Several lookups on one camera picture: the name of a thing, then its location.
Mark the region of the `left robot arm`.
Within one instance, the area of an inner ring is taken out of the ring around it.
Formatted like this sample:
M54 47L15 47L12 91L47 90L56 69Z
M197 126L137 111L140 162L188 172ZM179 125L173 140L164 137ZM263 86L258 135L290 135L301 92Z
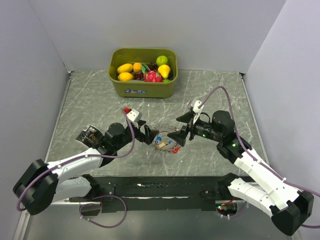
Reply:
M158 130L150 129L144 120L129 120L127 126L112 123L105 133L88 125L77 139L88 147L87 150L58 161L37 159L29 165L12 189L18 198L17 210L27 211L33 216L51 203L70 197L95 200L99 195L99 184L90 175L79 174L128 156L132 148L118 154L128 144L134 145L139 141L150 145L158 133Z

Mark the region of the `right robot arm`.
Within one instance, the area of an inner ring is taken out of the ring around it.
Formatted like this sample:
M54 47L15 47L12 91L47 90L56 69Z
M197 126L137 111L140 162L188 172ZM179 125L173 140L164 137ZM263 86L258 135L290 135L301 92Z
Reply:
M223 199L245 200L267 214L287 236L292 236L311 216L314 195L277 176L251 145L237 136L235 122L227 111L214 112L210 122L199 119L193 111L178 117L177 121L184 125L179 131L168 133L169 138L182 147L186 139L193 140L195 136L216 141L218 152L256 183L251 185L229 173L219 181L218 193Z

